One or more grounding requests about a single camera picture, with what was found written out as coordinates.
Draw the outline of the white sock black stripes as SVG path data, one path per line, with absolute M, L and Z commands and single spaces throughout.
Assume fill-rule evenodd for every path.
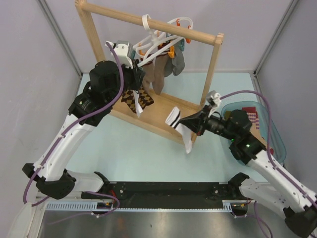
M 193 146 L 191 139 L 191 130 L 181 124 L 180 119 L 181 111 L 178 107 L 174 107 L 166 118 L 165 123 L 181 134 L 185 146 L 185 151 L 187 154 L 189 154 L 192 151 Z

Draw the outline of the white plastic clip hanger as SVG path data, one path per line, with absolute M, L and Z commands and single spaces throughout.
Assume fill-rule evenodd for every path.
M 140 57 L 136 53 L 140 59 L 138 67 L 142 67 L 145 64 L 152 62 L 157 56 L 163 53 L 168 54 L 171 46 L 175 46 L 181 39 L 186 39 L 185 37 L 177 36 L 172 33 L 151 29 L 148 23 L 149 19 L 150 16 L 148 14 L 142 16 L 142 25 L 149 35 L 133 46 L 135 52 L 136 49 L 141 49 L 142 52 L 145 53 L 144 57 Z

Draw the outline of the wooden drying rack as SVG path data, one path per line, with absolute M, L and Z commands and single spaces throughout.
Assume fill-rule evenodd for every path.
M 106 60 L 106 56 L 104 54 L 103 47 L 101 45 L 92 18 L 93 13 L 112 19 L 116 19 L 119 21 L 128 22 L 134 25 L 143 26 L 142 16 L 137 16 L 129 14 L 127 12 L 122 12 L 111 8 L 99 6 L 96 4 L 89 3 L 86 0 L 75 1 L 75 6 L 80 16 L 83 27 L 86 31 L 91 47 L 93 49 L 95 58 L 98 62 Z M 149 94 L 153 97 L 155 103 L 154 105 L 150 106 L 149 109 L 145 110 L 145 112 L 143 112 L 140 117 L 137 117 L 132 113 L 128 112 L 128 109 L 121 102 L 116 103 L 114 105 L 111 114 L 112 116 L 117 117 L 121 120 L 124 120 L 133 125 L 136 125 L 150 132 L 158 134 L 162 137 L 182 144 L 183 142 L 181 139 L 181 135 L 174 129 L 171 129 L 171 127 L 169 127 L 167 124 L 165 124 L 164 120 L 167 118 L 168 114 L 175 106 L 177 106 L 181 110 L 182 115 L 184 116 L 189 115 L 189 113 L 195 113 L 199 109 L 203 108 L 206 102 L 206 95 L 208 94 L 208 91 L 211 86 L 215 66 L 217 63 L 217 57 L 221 49 L 224 34 L 218 33 L 217 36 L 214 36 L 208 33 L 194 30 L 192 27 L 193 23 L 190 23 L 190 27 L 185 28 L 176 25 L 175 22 L 175 19 L 168 23 L 155 19 L 148 20 L 149 27 L 153 30 L 160 30 L 166 33 L 172 33 L 177 36 L 190 38 L 193 41 L 213 46 L 211 61 L 209 64 L 200 103 L 196 105 L 194 103 L 168 95 L 166 93 L 157 95 L 154 93 L 154 90 L 150 90 Z

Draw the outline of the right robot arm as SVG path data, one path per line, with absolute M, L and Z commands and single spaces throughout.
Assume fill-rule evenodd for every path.
M 179 121 L 198 136 L 210 131 L 231 140 L 233 157 L 261 174 L 273 187 L 257 184 L 238 173 L 230 180 L 229 195 L 259 202 L 275 212 L 297 236 L 308 238 L 317 228 L 317 194 L 298 182 L 250 132 L 252 123 L 243 110 L 233 110 L 227 120 L 201 110 Z

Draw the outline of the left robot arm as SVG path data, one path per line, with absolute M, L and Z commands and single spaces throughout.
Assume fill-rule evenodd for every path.
M 68 109 L 65 122 L 50 148 L 40 160 L 26 163 L 22 168 L 42 194 L 56 200 L 71 192 L 90 191 L 98 198 L 109 194 L 108 180 L 101 173 L 76 173 L 67 170 L 66 165 L 121 95 L 127 89 L 140 88 L 145 74 L 137 66 L 138 62 L 134 59 L 128 67 L 124 63 L 100 61 L 90 71 L 90 80 Z

